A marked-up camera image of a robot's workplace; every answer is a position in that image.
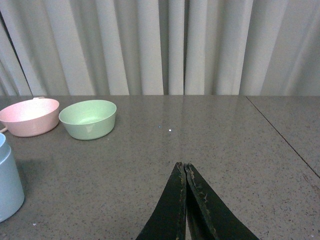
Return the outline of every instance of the table seam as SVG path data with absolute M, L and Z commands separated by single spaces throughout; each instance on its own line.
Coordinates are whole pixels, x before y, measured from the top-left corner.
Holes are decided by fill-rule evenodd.
M 292 150 L 299 156 L 299 158 L 304 161 L 304 163 L 311 169 L 311 171 L 320 179 L 320 175 L 307 163 L 307 161 L 298 153 L 298 151 L 289 143 L 289 141 L 283 136 L 278 129 L 267 119 L 267 117 L 257 108 L 257 106 L 248 98 L 248 96 L 245 96 L 246 99 L 257 109 L 257 111 L 264 117 L 264 119 L 276 130 L 276 132 L 283 138 L 283 140 L 292 148 Z

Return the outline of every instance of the curtain fold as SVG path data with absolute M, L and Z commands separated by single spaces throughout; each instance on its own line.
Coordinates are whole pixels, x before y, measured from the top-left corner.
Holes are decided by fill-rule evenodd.
M 0 12 L 0 95 L 320 95 L 320 0 L 2 0 Z
M 0 24 L 0 42 L 0 95 L 31 95 L 26 78 L 2 24 Z

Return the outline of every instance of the pink bowl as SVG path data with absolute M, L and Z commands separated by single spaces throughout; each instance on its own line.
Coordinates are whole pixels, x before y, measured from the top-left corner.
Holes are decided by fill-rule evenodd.
M 0 122 L 18 137 L 32 137 L 44 134 L 59 123 L 59 102 L 50 98 L 35 97 L 21 101 L 0 111 Z

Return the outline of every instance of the speckled countertop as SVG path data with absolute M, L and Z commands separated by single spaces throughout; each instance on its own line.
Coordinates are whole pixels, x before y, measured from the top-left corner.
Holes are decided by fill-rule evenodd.
M 176 162 L 193 163 L 261 240 L 320 239 L 320 97 L 52 98 L 60 110 L 112 101 L 115 127 L 90 141 L 61 123 L 6 132 L 25 201 L 0 223 L 1 240 L 134 240 Z M 26 99 L 0 97 L 0 109 Z

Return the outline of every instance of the bowl handle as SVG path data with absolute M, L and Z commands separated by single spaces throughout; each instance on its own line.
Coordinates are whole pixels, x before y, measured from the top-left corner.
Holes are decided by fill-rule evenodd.
M 0 134 L 2 134 L 2 133 L 4 133 L 5 131 L 7 131 L 8 130 L 8 128 L 7 127 L 5 127 L 5 128 L 3 128 L 3 129 L 1 129 L 0 130 Z

